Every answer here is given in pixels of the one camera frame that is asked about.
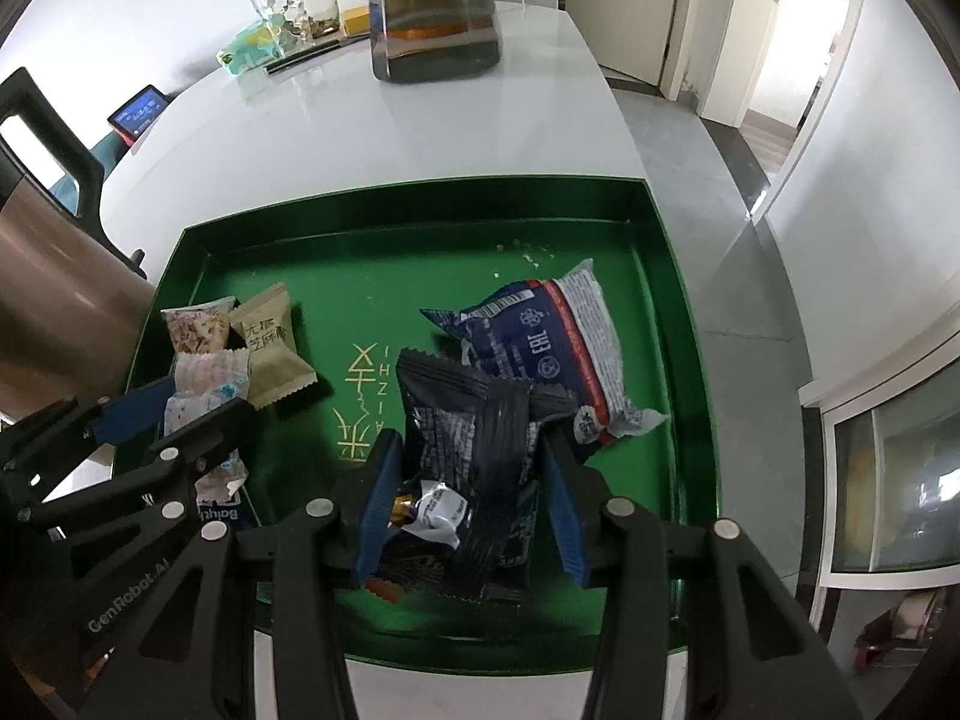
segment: kettle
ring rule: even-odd
[[[476,76],[500,61],[493,0],[370,0],[373,74],[411,83]]]
[[[24,418],[74,396],[120,391],[154,288],[100,223],[103,166],[20,68],[0,83],[0,122],[19,116],[78,185],[56,203],[0,139],[0,413]]]

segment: brown snack wrapper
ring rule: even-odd
[[[250,351],[247,399],[253,408],[262,409],[317,381],[317,372],[296,354],[285,284],[275,284],[238,306],[229,320]]]
[[[197,354],[223,349],[230,332],[227,315],[236,303],[237,299],[229,295],[209,303],[160,311],[174,351]]]

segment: blue gripper pad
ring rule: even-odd
[[[175,390],[172,376],[164,376],[114,398],[104,406],[93,422],[97,443],[121,445],[139,433],[163,421],[163,410]]]
[[[352,570],[356,586],[363,586],[364,579],[373,574],[379,565],[380,553],[387,541],[387,526],[394,507],[394,497],[400,488],[402,456],[403,440],[400,434],[389,428],[381,430],[365,467],[365,470],[374,474],[374,479],[357,528],[357,555]]]
[[[560,460],[551,450],[548,442],[544,442],[542,456],[544,457],[542,475],[547,510],[550,514],[553,538],[560,552],[560,562],[563,564],[563,570],[573,577],[573,581],[581,587],[586,587],[589,583],[590,567],[587,562],[587,550],[584,549],[584,531],[580,513],[577,511],[568,480],[560,468]]]

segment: glass jar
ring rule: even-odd
[[[289,56],[313,43],[313,31],[304,0],[250,0],[277,44],[280,56]]]
[[[314,40],[340,28],[340,6],[337,0],[304,0],[310,34]]]

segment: snack package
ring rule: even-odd
[[[250,378],[250,353],[246,349],[221,349],[208,354],[181,352],[174,360],[178,394],[202,395],[218,386]]]
[[[280,283],[264,290],[229,315],[250,351],[250,396],[262,409],[317,381],[317,372],[298,354],[290,324],[290,295]]]
[[[570,418],[575,402],[562,388],[410,349],[395,370],[411,480],[395,514],[413,519],[391,528],[378,576],[472,601],[520,600],[536,521],[539,430]],[[407,496],[407,509],[397,509]],[[501,581],[501,569],[517,568]]]
[[[462,311],[421,314],[459,338],[465,365],[571,392],[579,408],[568,438],[581,463],[602,445],[642,436],[666,419],[635,408],[626,394],[620,341],[592,260],[562,278],[512,282]]]
[[[163,435],[169,436],[172,432],[181,429],[205,413],[212,412],[235,397],[245,398],[249,385],[250,381],[245,378],[227,382],[200,395],[177,392],[167,400],[163,411]],[[219,466],[194,482],[197,503],[218,503],[224,506],[229,504],[237,490],[243,487],[247,475],[247,467],[240,460],[240,453],[234,449]]]
[[[232,528],[245,531],[247,528],[259,528],[260,517],[253,509],[253,501],[247,488],[240,488],[227,503],[197,503],[197,514],[200,522],[210,522],[213,519],[222,519],[229,522]]]
[[[237,299],[229,295],[209,303],[160,311],[174,351],[196,354],[224,348],[230,332],[227,314],[236,303]]]
[[[437,541],[456,549],[460,546],[457,526],[467,515],[467,499],[443,482],[433,479],[421,479],[419,485],[419,500],[415,502],[412,495],[406,496],[410,521],[401,524],[400,528],[424,541]],[[394,511],[397,510],[397,504],[402,505],[403,502],[403,498],[395,500]]]

